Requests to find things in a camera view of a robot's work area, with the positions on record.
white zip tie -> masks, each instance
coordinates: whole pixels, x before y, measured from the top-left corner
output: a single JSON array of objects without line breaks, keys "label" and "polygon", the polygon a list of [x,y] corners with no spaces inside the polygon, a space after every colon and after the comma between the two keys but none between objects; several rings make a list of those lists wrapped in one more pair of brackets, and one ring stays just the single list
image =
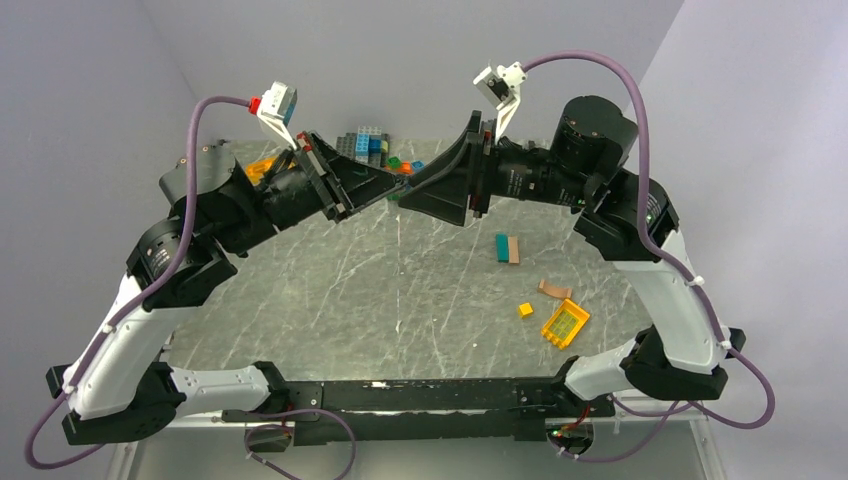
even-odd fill
[{"label": "white zip tie", "polygon": [[686,282],[687,287],[691,287],[693,285],[697,285],[699,287],[703,286],[704,285],[704,277],[698,275],[697,277],[693,278],[691,282]]}]

gray marble tabletop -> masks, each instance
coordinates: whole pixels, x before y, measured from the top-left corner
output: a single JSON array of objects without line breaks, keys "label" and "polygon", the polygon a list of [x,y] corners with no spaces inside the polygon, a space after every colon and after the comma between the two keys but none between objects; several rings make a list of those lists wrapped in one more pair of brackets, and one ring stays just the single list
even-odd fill
[{"label": "gray marble tabletop", "polygon": [[[427,162],[453,139],[394,140],[392,154]],[[231,144],[243,163],[269,142]],[[571,355],[614,347],[649,325],[627,280],[561,207],[497,198],[464,228],[382,200],[340,224],[317,214],[234,259],[176,332],[170,361],[196,370],[273,361],[289,380],[551,375]],[[520,265],[498,263],[495,234],[519,239]],[[570,347],[539,333],[560,303],[539,280],[572,287],[590,314]],[[522,320],[516,308],[535,313]]]}]

green lego brick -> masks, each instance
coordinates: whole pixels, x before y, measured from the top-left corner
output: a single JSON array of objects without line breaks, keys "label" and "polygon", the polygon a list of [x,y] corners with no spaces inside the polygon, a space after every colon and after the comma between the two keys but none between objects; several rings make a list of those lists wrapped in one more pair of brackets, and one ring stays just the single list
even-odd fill
[{"label": "green lego brick", "polygon": [[505,234],[498,233],[495,235],[495,248],[498,253],[498,262],[509,262],[509,242]]}]

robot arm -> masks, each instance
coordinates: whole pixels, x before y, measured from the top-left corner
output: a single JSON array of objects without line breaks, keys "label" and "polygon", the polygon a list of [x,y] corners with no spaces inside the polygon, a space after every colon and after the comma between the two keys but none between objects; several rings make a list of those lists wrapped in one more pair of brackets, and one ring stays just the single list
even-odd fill
[{"label": "robot arm", "polygon": [[[719,366],[725,350],[680,275],[639,243],[636,175],[622,168],[636,129],[611,102],[600,97],[570,101],[550,149],[516,145],[501,136],[496,120],[481,122],[480,112],[474,112],[445,153],[415,175],[402,177],[343,157],[315,133],[292,138],[285,126],[295,101],[296,92],[275,84],[251,105],[263,130],[289,147],[280,158],[296,162],[295,168],[272,169],[253,186],[225,148],[198,152],[197,219],[188,254],[163,288],[107,332],[79,388],[68,394],[71,412],[63,426],[70,444],[140,440],[193,413],[291,408],[286,381],[269,362],[209,372],[150,362],[180,322],[235,275],[226,253],[246,256],[319,211],[339,222],[407,186],[401,208],[456,225],[463,225],[466,210],[477,217],[486,214],[493,195],[570,208],[580,214],[575,230],[631,281],[654,326],[618,348],[569,359],[545,387],[559,413],[575,406],[582,410],[599,396],[634,387],[661,400],[718,398],[727,379]],[[148,229],[133,249],[109,315],[170,264],[185,211],[185,175],[178,164],[160,179],[171,215]],[[685,259],[677,215],[655,182],[651,197],[651,235]],[[110,329],[105,321],[101,328]],[[731,329],[730,338],[739,349],[744,335],[736,332],[734,337]],[[75,368],[48,372],[54,397]]]}]

white wall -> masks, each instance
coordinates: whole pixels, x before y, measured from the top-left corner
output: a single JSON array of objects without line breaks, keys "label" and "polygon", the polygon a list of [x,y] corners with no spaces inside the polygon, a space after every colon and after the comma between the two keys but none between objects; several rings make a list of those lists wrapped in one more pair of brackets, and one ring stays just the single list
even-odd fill
[{"label": "white wall", "polygon": [[[458,135],[473,109],[493,108],[471,80],[493,63],[592,48],[641,78],[682,0],[143,0],[199,96],[298,88],[292,126],[326,137],[381,125],[393,135]],[[545,69],[527,85],[510,135],[553,134],[565,102],[607,95],[600,67]],[[262,138],[237,114],[210,115],[219,135]]]},{"label": "white wall", "polygon": [[[807,3],[686,2],[641,82],[652,177],[777,392],[761,430],[717,427],[733,479],[848,471],[848,3]],[[760,387],[730,374],[718,410],[756,418]]]},{"label": "white wall", "polygon": [[[76,359],[132,245],[167,214],[156,180],[195,99],[136,0],[3,2],[0,65],[0,477],[102,478],[112,449],[37,472],[24,437],[50,404],[47,368]],[[43,460],[79,451],[60,420]]]}]

